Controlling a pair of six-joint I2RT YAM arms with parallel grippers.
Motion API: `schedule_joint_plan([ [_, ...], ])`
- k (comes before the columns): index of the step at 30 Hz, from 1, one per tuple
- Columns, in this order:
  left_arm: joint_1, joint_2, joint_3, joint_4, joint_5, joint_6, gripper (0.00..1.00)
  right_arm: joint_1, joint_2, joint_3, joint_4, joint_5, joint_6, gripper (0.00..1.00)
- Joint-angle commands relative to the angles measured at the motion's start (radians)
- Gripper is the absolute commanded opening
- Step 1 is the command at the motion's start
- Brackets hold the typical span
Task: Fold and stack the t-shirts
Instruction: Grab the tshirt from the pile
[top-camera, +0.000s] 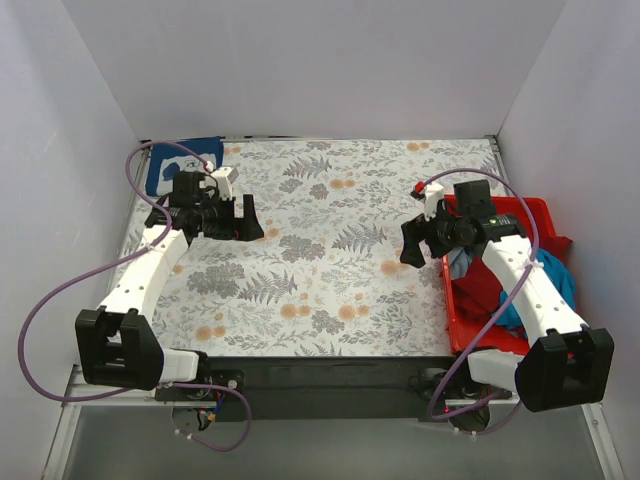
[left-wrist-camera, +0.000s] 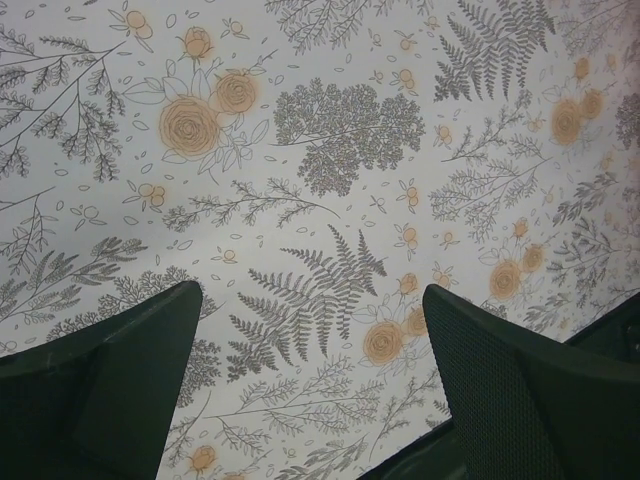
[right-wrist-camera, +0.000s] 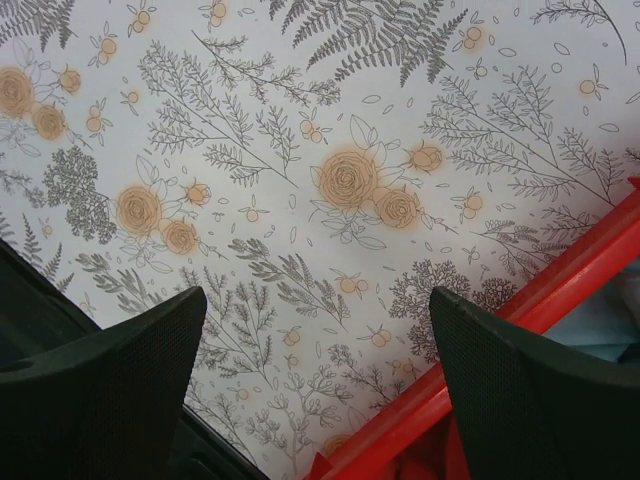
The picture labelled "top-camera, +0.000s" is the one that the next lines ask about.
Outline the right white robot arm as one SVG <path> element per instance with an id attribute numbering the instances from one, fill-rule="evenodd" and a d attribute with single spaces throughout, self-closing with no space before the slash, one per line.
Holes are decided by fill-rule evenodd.
<path id="1" fill-rule="evenodd" d="M 411 195 L 424 211 L 403 223 L 403 264 L 421 268 L 427 246 L 434 258 L 461 248 L 492 272 L 520 316 L 526 354 L 479 350 L 476 336 L 446 373 L 454 389 L 475 397 L 487 386 L 516 393 L 531 412 L 592 404 L 603 399 L 614 353 L 604 329 L 592 329 L 561 296 L 537 260 L 539 235 L 512 214 L 501 214 L 485 180 L 455 185 L 449 207 L 436 182 L 419 182 Z"/>

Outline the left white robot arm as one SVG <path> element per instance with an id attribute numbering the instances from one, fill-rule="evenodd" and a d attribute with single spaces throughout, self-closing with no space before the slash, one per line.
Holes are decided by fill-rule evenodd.
<path id="1" fill-rule="evenodd" d="M 236 214 L 232 185 L 237 176 L 234 167 L 174 175 L 171 192 L 153 204 L 145 221 L 143 255 L 127 266 L 97 309 L 76 318 L 87 383 L 149 391 L 178 382 L 193 400 L 211 392 L 205 354 L 161 347 L 151 320 L 174 267 L 196 238 L 249 242 L 263 237 L 252 195 L 244 195 L 243 214 Z"/>

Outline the teal blue t-shirt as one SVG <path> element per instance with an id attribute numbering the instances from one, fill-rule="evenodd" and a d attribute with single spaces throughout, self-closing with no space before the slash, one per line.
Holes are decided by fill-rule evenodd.
<path id="1" fill-rule="evenodd" d="M 536 259 L 543 265 L 545 274 L 559 292 L 564 302 L 573 310 L 576 310 L 576 283 L 564 263 L 543 248 L 538 249 Z M 505 328 L 512 336 L 518 338 L 527 337 L 521 318 L 513 304 L 505 310 L 495 325 Z"/>

